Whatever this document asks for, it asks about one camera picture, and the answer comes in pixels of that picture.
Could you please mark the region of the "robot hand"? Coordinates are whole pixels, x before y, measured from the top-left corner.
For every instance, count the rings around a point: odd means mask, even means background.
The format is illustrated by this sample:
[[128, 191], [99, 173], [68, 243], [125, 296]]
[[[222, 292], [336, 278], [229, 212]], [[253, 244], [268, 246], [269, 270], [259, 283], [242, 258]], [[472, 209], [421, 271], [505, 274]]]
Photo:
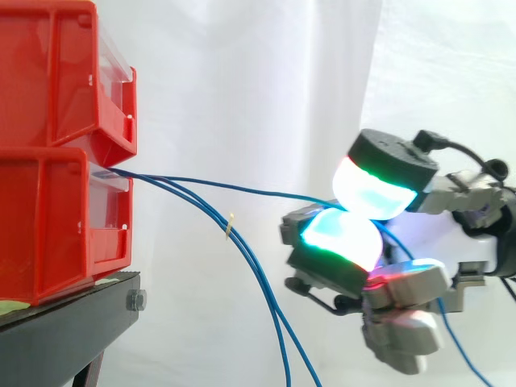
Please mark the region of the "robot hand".
[[294, 273], [285, 286], [330, 313], [360, 314], [366, 346], [394, 370], [424, 371], [443, 345], [436, 319], [464, 308], [469, 286], [515, 280], [515, 189], [508, 165], [440, 174], [431, 153], [476, 153], [432, 131], [412, 140], [363, 129], [332, 181], [335, 200], [310, 200], [281, 221]]

